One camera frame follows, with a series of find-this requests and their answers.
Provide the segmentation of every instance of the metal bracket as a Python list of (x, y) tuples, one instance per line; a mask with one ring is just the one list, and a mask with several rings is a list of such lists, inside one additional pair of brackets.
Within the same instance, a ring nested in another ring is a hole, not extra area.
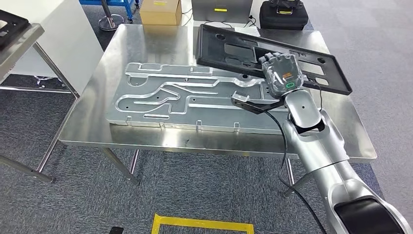
[(238, 123), (238, 122), (235, 122), (234, 123), (234, 132), (240, 132), (240, 123)]
[(126, 120), (125, 120), (126, 125), (132, 126), (131, 120), (132, 120), (132, 116), (127, 116), (127, 117), (126, 117)]
[(196, 121), (196, 130), (197, 131), (202, 130), (202, 121), (201, 120)]
[(284, 105), (284, 100), (280, 99), (278, 102), (272, 104), (259, 104), (249, 101), (249, 95), (234, 92), (231, 97), (231, 102), (234, 106), (244, 109), (246, 111), (252, 112), (254, 114), (261, 114), (265, 111), (270, 111), (272, 109), (281, 107)]

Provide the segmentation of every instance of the blue shelf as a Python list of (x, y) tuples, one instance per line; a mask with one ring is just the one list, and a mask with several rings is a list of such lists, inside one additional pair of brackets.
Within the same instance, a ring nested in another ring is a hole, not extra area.
[[(81, 5), (102, 5), (100, 0), (79, 0)], [(139, 0), (107, 0), (108, 6), (124, 6), (126, 9), (126, 13), (128, 14), (128, 19), (132, 20), (133, 15), (132, 15), (132, 9), (131, 5), (132, 3), (135, 2), (137, 5), (139, 5)]]

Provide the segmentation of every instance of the yellow floor marking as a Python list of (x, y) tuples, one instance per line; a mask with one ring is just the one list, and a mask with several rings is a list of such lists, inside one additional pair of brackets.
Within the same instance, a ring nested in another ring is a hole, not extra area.
[(159, 228), (161, 224), (193, 228), (210, 228), (220, 230), (241, 231), (246, 232), (247, 234), (254, 234), (254, 225), (249, 223), (233, 223), (201, 219), (175, 218), (159, 216), (156, 213), (155, 217), (153, 218), (151, 234), (159, 234)]

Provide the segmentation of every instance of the black cable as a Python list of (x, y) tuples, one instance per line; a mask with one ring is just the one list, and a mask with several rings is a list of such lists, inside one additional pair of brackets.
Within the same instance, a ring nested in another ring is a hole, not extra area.
[(188, 13), (188, 12), (190, 12), (190, 11), (192, 11), (192, 8), (191, 8), (191, 9), (189, 9), (187, 12), (184, 12), (183, 14), (186, 14), (186, 13)]
[(231, 26), (231, 24), (228, 24), (228, 23), (224, 23), (224, 22), (222, 22), (222, 21), (207, 21), (207, 22), (205, 22), (204, 24), (207, 24), (207, 23), (222, 23), (222, 24), (225, 24), (225, 25), (228, 25), (229, 27), (231, 27), (231, 28), (233, 28), (232, 26)]
[(225, 25), (228, 25), (229, 27), (233, 28), (233, 27), (231, 26), (231, 24), (229, 24), (229, 23), (224, 23), (224, 22), (222, 22), (222, 21), (221, 21), (221, 23), (223, 23), (223, 24), (225, 24)]
[(244, 25), (244, 28), (245, 28), (249, 23), (252, 23), (252, 21), (251, 21), (251, 20), (248, 20), (248, 22)]
[(193, 12), (191, 13), (191, 16), (189, 17), (188, 21), (183, 26), (187, 25), (191, 21), (192, 16), (193, 16)]
[(255, 25), (255, 23), (257, 22), (257, 19), (256, 18), (254, 18), (253, 16), (250, 16), (250, 19), (253, 19), (254, 20), (254, 22), (252, 22), (252, 25), (254, 25), (255, 27), (257, 27), (256, 25)]
[(278, 127), (280, 128), (281, 131), (281, 135), (282, 138), (284, 140), (284, 155), (282, 157), (282, 162), (281, 162), (281, 167), (280, 170), (278, 171), (278, 179), (281, 181), (281, 183), (283, 183), (285, 186), (287, 186), (290, 190), (292, 190), (300, 199), (301, 201), (304, 203), (304, 205), (307, 207), (308, 211), (311, 213), (311, 215), (313, 216), (314, 220), (316, 221), (316, 223), (318, 224), (321, 232), (323, 234), (327, 234), (327, 232), (325, 231), (323, 225), (321, 224), (319, 218), (317, 217), (316, 213), (314, 212), (313, 208), (311, 208), (310, 204), (308, 204), (308, 202), (305, 200), (305, 198), (291, 185), (289, 185), (286, 181), (284, 181), (284, 179), (281, 177), (281, 172), (282, 172), (282, 168), (285, 165), (285, 161), (287, 159), (287, 150), (288, 150), (288, 146), (287, 146), (287, 140), (285, 139), (285, 135), (284, 135), (284, 130), (281, 127), (281, 124), (278, 122), (278, 120), (272, 115), (270, 114), (268, 111), (264, 111), (264, 113), (266, 113), (270, 118), (272, 118), (272, 120), (278, 125)]
[(319, 90), (320, 90), (320, 107), (321, 107), (321, 109), (322, 109), (322, 95), (321, 95), (321, 86), (320, 86), (319, 84), (317, 84), (317, 83), (314, 83), (314, 85), (316, 85), (316, 86), (318, 86), (318, 87), (319, 87)]

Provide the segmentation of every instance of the aluminum plate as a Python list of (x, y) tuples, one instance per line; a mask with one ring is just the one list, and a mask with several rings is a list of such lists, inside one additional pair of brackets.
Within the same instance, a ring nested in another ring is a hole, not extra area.
[[(267, 115), (231, 104), (231, 96), (248, 94), (255, 103), (275, 102), (263, 78), (210, 67), (129, 63), (106, 119), (112, 124), (205, 131), (279, 134)], [(271, 113), (280, 121), (284, 107)]]

